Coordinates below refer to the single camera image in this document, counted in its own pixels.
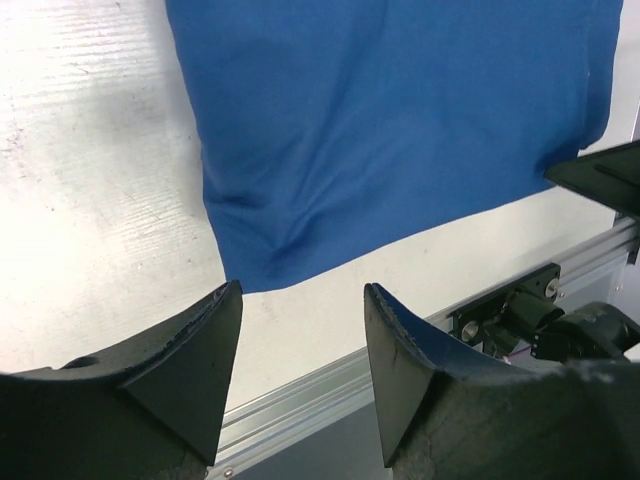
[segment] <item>blue towel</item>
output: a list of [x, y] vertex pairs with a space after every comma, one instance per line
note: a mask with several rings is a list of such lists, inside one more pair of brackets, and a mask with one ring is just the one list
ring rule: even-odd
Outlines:
[[166, 5], [247, 293], [540, 192], [608, 121], [622, 0]]

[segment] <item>white wooden surface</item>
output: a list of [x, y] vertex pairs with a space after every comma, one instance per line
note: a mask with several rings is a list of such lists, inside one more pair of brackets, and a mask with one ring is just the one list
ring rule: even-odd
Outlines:
[[[627, 0], [613, 116], [594, 148], [630, 138], [638, 24], [640, 0]], [[0, 42], [0, 370], [57, 367], [224, 278], [162, 1], [0, 0]], [[428, 315], [612, 218], [552, 190], [249, 295], [228, 408], [363, 346], [366, 282]]]

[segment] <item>blue cloth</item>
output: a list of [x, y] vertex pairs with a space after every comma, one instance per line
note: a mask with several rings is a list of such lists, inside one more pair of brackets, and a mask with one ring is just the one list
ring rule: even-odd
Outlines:
[[621, 0], [166, 5], [245, 292], [540, 192], [608, 121]]

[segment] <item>bolt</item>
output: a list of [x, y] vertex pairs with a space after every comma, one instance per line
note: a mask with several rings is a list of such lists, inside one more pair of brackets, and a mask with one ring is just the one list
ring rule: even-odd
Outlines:
[[547, 288], [544, 289], [545, 297], [551, 298], [558, 293], [558, 285], [560, 285], [560, 281], [557, 278], [552, 278], [547, 284]]
[[480, 327], [478, 326], [478, 322], [469, 322], [462, 329], [462, 341], [465, 343], [469, 343], [473, 338], [478, 334]]

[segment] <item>gray floor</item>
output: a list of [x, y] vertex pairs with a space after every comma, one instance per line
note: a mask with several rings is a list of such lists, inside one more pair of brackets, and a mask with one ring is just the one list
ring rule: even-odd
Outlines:
[[391, 480], [370, 404], [260, 462], [237, 480]]

